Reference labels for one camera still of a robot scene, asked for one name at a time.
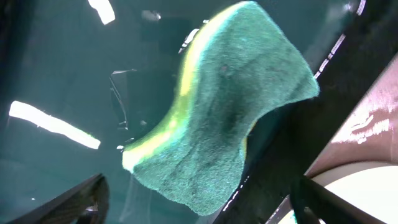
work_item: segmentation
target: green sponge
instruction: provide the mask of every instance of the green sponge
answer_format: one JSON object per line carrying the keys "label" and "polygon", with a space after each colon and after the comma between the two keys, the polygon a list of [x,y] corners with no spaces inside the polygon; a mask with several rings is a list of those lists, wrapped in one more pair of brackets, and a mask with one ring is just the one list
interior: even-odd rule
{"label": "green sponge", "polygon": [[241,180],[255,122],[318,92],[307,63],[267,13],[255,2],[239,2],[201,28],[170,111],[124,148],[123,167],[146,187],[209,215]]}

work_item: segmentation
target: sponge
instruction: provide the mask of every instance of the sponge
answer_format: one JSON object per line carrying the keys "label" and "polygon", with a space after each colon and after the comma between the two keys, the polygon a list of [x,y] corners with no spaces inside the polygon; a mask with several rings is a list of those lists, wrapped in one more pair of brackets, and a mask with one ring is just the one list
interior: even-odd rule
{"label": "sponge", "polygon": [[171,109],[124,148],[123,167],[167,199],[209,215],[241,180],[255,122],[318,92],[307,63],[268,14],[255,2],[239,2],[200,29]]}

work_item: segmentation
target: green scouring pad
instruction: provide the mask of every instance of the green scouring pad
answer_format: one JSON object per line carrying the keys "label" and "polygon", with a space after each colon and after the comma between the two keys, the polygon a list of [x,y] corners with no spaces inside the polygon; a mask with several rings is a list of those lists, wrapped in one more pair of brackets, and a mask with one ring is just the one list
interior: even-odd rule
{"label": "green scouring pad", "polygon": [[124,148],[123,167],[169,200],[209,215],[241,180],[255,122],[318,92],[307,63],[268,14],[255,2],[239,2],[200,29],[170,111]]}

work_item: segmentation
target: glass surface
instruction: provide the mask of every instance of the glass surface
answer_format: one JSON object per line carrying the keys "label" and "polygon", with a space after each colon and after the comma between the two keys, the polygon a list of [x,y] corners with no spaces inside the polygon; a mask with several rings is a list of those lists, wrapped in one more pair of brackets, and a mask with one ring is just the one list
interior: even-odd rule
{"label": "glass surface", "polygon": [[[11,115],[18,115],[10,116],[2,136],[0,222],[97,173],[107,178],[111,191],[107,223],[212,222],[217,213],[199,217],[143,187],[123,169],[118,146],[143,137],[163,118],[185,38],[233,3],[31,0],[21,6],[13,30],[19,44],[13,46],[7,75],[15,84],[14,100],[26,105],[11,107]],[[259,4],[316,72],[359,1]],[[281,113],[272,111],[255,127],[246,167],[262,153]],[[39,117],[28,121],[33,114]],[[56,127],[42,123],[53,124],[55,118]]]}

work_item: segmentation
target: dark wet surface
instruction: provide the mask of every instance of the dark wet surface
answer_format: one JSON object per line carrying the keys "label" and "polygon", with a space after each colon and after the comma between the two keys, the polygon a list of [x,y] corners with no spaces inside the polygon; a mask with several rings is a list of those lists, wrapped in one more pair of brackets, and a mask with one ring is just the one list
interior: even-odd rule
{"label": "dark wet surface", "polygon": [[[397,72],[398,58],[395,56],[305,175],[319,177],[347,164],[372,164],[357,170],[347,169],[346,174],[339,177],[342,178],[375,166],[398,164]],[[334,178],[323,180],[330,184],[336,180]],[[270,223],[278,223],[291,209],[287,198],[278,206]]]}
{"label": "dark wet surface", "polygon": [[[126,140],[150,131],[173,96],[178,50],[191,30],[235,1],[111,1],[104,25],[88,1],[30,1],[14,24],[9,100],[28,103],[101,141],[90,149],[28,121],[9,118],[0,151],[0,222],[16,218],[102,173],[111,190],[107,223],[205,223],[168,201],[121,165]],[[314,73],[355,16],[358,1],[259,1]],[[162,15],[142,18],[143,10]],[[110,76],[121,81],[128,130],[120,129]],[[258,160],[289,107],[262,118],[249,137],[247,168]]]}

